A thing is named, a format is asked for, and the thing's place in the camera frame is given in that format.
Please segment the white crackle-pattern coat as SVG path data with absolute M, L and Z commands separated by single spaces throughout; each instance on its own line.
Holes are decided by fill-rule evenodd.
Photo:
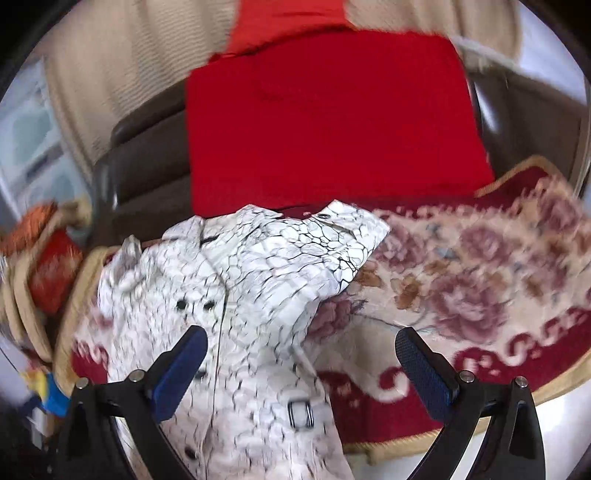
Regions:
M 329 396 L 304 353 L 318 305 L 342 293 L 388 234 L 329 203 L 304 219 L 256 206 L 192 217 L 159 243 L 127 238 L 102 271 L 107 377 L 149 367 L 192 325 L 208 350 L 163 431 L 196 479 L 348 479 Z

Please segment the beige folded quilt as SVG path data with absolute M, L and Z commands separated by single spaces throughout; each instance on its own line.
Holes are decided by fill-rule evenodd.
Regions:
M 34 305 L 28 287 L 29 278 L 56 230 L 65 229 L 69 235 L 70 230 L 86 229 L 92 220 L 92 207 L 85 198 L 57 203 L 57 206 L 56 213 L 31 248 L 10 257 L 1 254 L 1 325 L 8 329 L 9 339 L 17 347 L 45 364 L 52 361 L 57 315 L 65 305 L 70 291 L 59 311 L 48 316 Z

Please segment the red embroidered pillow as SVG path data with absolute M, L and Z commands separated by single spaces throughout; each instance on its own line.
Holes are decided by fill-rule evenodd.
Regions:
M 33 303 L 40 311 L 48 316 L 59 311 L 82 260 L 82 251 L 65 229 L 51 235 L 28 282 Z

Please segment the orange patterned cloth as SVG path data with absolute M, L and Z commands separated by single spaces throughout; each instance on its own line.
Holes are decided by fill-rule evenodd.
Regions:
M 16 226 L 1 236 L 1 254 L 10 257 L 31 248 L 57 208 L 56 202 L 38 203 L 29 208 Z

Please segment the red blanket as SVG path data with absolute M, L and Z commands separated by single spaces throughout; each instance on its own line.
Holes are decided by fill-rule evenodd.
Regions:
M 242 1 L 185 83 L 190 197 L 214 217 L 334 199 L 470 194 L 493 180 L 447 38 L 353 28 L 339 1 Z

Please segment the window with grey frame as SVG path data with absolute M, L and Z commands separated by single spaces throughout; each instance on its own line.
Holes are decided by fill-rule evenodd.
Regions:
M 90 195 L 54 114 L 41 59 L 21 68 L 1 101 L 1 195 L 15 218 L 39 202 Z

